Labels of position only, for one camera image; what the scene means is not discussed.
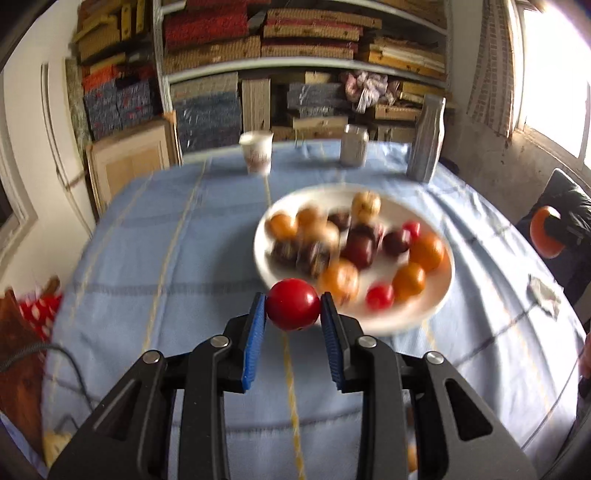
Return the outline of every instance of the bright window light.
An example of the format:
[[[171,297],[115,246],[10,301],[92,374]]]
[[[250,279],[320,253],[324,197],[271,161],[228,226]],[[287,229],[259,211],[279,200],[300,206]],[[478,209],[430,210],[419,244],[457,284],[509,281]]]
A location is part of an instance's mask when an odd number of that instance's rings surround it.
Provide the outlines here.
[[[523,13],[525,124],[578,158],[585,127],[587,81],[591,78],[591,51],[558,11]]]

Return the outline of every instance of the metal screw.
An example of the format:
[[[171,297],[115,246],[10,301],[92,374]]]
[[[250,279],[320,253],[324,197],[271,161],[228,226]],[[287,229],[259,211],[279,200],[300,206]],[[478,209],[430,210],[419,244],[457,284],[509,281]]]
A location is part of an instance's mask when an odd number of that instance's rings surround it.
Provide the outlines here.
[[[357,339],[357,343],[359,346],[363,348],[373,348],[378,344],[378,341],[374,337],[370,337],[369,335],[363,335]]]
[[[154,364],[160,360],[160,353],[158,353],[156,350],[148,350],[142,355],[142,360],[146,364]]]
[[[209,343],[211,343],[215,348],[223,348],[230,345],[230,339],[228,337],[224,337],[223,335],[216,335],[215,337],[211,337]]]
[[[445,360],[439,352],[427,352],[425,358],[427,358],[427,362],[433,365],[441,365]]]

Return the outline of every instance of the metal bottle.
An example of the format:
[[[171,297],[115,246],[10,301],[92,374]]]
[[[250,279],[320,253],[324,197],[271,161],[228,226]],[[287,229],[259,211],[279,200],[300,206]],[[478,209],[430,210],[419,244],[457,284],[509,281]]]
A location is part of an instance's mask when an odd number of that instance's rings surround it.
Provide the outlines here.
[[[411,180],[428,183],[433,178],[445,134],[444,108],[445,98],[430,93],[425,95],[408,161],[407,177]]]

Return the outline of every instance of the window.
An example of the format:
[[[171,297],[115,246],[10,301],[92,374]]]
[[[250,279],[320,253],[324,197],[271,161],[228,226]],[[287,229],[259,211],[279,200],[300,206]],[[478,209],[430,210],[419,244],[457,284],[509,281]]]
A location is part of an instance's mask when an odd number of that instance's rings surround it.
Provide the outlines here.
[[[517,128],[591,183],[591,50],[556,9],[519,4],[524,84]]]
[[[12,152],[4,110],[4,75],[0,72],[0,274],[36,220]]]

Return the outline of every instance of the chair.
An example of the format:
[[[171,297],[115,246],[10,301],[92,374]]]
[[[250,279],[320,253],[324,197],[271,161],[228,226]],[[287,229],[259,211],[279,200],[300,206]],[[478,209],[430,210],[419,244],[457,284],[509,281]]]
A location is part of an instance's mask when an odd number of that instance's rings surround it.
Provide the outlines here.
[[[544,205],[554,207],[563,219],[569,219],[591,233],[591,198],[566,173],[556,168],[538,201],[515,225],[529,243],[532,243],[531,218]],[[589,255],[577,249],[565,248],[556,258],[542,260],[556,281],[564,288],[564,295],[570,304],[577,303],[591,282]]]

